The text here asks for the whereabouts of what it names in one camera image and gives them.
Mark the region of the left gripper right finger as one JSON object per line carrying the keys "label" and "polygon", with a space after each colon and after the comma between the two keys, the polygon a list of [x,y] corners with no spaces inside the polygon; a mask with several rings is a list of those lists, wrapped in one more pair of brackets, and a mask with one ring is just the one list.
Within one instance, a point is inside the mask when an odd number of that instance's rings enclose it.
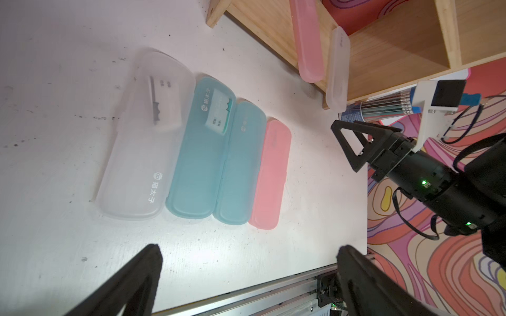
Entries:
{"label": "left gripper right finger", "polygon": [[446,315],[422,303],[352,246],[337,254],[337,276],[349,315]]}

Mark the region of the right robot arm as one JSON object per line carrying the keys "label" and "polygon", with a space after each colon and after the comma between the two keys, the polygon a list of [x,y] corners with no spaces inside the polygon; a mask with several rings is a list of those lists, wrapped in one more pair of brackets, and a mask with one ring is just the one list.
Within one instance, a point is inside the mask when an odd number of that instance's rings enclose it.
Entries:
{"label": "right robot arm", "polygon": [[397,128],[336,120],[331,130],[353,171],[369,164],[376,182],[389,178],[440,217],[448,236],[480,231],[483,253],[505,267],[505,134],[466,147],[448,167]]}

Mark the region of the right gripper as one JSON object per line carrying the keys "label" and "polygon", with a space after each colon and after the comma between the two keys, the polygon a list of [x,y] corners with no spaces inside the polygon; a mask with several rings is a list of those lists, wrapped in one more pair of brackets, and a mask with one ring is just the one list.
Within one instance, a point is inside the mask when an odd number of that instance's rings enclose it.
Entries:
{"label": "right gripper", "polygon": [[[419,201],[455,199],[455,171],[423,151],[413,152],[414,140],[403,136],[400,129],[336,120],[331,130],[354,172],[368,163],[376,182],[389,178]],[[358,153],[345,138],[344,130],[351,131],[360,142],[362,149]]]}

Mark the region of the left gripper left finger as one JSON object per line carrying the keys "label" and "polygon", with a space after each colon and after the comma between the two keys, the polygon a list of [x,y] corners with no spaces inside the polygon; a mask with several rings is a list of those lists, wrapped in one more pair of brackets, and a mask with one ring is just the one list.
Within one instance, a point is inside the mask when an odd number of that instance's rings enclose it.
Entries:
{"label": "left gripper left finger", "polygon": [[151,315],[163,257],[149,244],[67,315]]}

